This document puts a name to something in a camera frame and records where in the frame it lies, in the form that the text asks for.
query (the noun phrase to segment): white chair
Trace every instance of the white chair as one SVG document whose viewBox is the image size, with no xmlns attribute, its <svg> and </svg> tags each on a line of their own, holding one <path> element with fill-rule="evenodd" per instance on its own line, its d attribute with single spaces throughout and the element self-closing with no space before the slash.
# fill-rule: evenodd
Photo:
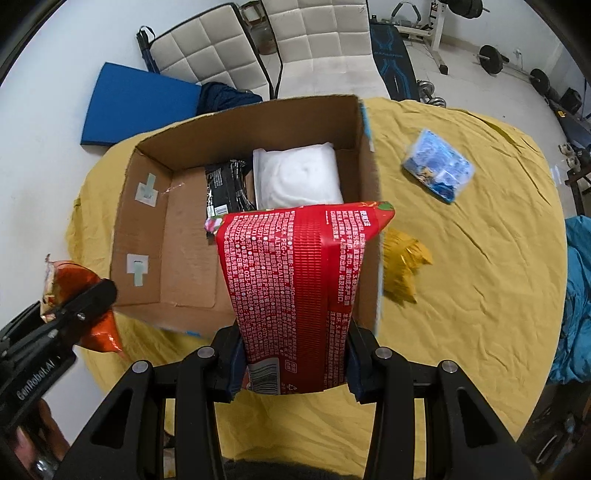
<svg viewBox="0 0 591 480">
<path fill-rule="evenodd" d="M 200 13 L 156 37 L 150 53 L 162 75 L 191 83 L 222 82 L 274 97 L 269 74 L 235 4 Z"/>
<path fill-rule="evenodd" d="M 365 0 L 263 0 L 281 60 L 278 98 L 390 98 L 376 68 Z"/>
</svg>

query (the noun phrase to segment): chair backrest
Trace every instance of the chair backrest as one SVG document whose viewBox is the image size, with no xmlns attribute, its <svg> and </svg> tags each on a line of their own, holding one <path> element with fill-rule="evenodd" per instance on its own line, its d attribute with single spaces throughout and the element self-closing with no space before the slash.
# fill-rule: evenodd
<svg viewBox="0 0 591 480">
<path fill-rule="evenodd" d="M 273 87 L 235 4 L 223 4 L 156 37 L 150 53 L 160 73 L 192 83 L 222 82 L 263 100 Z"/>
<path fill-rule="evenodd" d="M 263 0 L 283 63 L 371 55 L 366 0 Z"/>
</svg>

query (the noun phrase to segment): green tape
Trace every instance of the green tape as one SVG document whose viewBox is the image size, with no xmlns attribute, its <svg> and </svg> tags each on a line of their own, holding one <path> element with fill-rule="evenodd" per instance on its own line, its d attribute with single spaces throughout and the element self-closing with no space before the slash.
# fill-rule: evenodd
<svg viewBox="0 0 591 480">
<path fill-rule="evenodd" d="M 134 262 L 134 287 L 144 285 L 144 266 L 142 262 Z"/>
<path fill-rule="evenodd" d="M 148 181 L 146 182 L 146 192 L 151 192 L 154 189 L 154 183 L 156 182 L 156 175 L 148 173 Z"/>
</svg>

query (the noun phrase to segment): chair seat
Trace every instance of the chair seat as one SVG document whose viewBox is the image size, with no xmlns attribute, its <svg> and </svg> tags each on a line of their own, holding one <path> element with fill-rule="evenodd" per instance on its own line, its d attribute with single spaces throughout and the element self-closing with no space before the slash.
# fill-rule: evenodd
<svg viewBox="0 0 591 480">
<path fill-rule="evenodd" d="M 371 55 L 322 57 L 284 63 L 278 98 L 354 94 L 390 98 Z"/>
</svg>

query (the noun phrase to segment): white metal frame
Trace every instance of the white metal frame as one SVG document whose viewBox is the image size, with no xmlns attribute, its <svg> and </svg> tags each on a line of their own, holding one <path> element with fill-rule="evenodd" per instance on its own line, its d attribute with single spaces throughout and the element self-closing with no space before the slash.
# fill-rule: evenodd
<svg viewBox="0 0 591 480">
<path fill-rule="evenodd" d="M 439 71 L 447 75 L 447 65 L 443 61 L 441 54 L 439 53 L 439 44 L 441 43 L 441 34 L 443 33 L 443 22 L 445 21 L 445 13 L 447 11 L 447 5 L 438 2 L 437 4 L 437 16 L 435 20 L 435 27 L 433 30 L 421 30 L 419 28 L 402 27 L 396 25 L 396 29 L 400 33 L 407 33 L 414 37 L 418 37 L 425 42 L 429 53 L 433 57 Z"/>
</svg>

